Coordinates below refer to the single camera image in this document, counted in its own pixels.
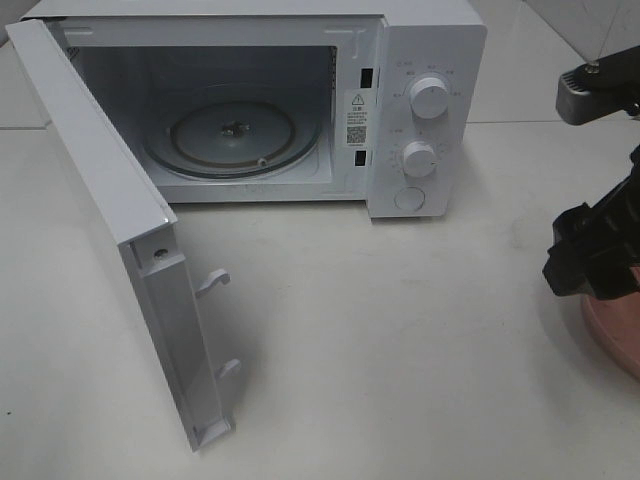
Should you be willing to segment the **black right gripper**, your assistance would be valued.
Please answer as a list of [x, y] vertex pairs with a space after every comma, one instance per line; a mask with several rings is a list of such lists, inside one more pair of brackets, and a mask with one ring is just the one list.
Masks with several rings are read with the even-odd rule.
[[639, 264], [639, 147], [629, 175], [595, 207], [583, 203], [553, 222], [553, 245], [542, 273], [559, 297], [614, 300], [633, 293]]

